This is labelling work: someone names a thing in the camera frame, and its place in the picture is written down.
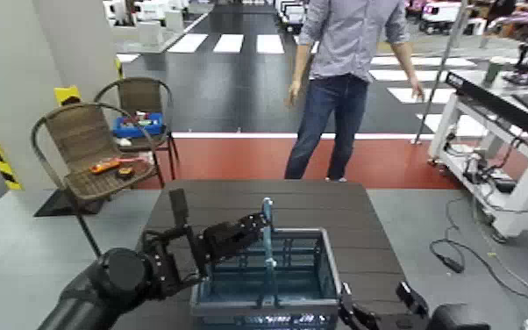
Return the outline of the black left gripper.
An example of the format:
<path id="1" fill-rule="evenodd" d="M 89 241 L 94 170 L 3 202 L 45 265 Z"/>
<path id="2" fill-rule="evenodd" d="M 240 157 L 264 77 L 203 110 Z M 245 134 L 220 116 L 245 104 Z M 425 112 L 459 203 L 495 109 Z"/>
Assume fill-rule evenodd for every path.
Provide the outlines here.
<path id="1" fill-rule="evenodd" d="M 200 238 L 202 259 L 217 262 L 235 256 L 252 244 L 261 241 L 270 227 L 265 212 L 246 215 L 236 222 L 223 222 L 203 230 Z"/>

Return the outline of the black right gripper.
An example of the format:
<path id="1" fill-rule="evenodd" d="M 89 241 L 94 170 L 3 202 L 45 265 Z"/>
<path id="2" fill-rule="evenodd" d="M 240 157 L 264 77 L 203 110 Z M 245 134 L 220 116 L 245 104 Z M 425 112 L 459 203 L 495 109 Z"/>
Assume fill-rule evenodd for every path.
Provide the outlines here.
<path id="1" fill-rule="evenodd" d="M 342 282 L 339 294 L 339 317 L 345 325 L 357 330 L 425 330 L 430 322 L 430 308 L 425 298 L 407 281 L 397 285 L 396 295 L 410 314 L 377 316 L 374 312 L 355 304 L 350 285 Z"/>

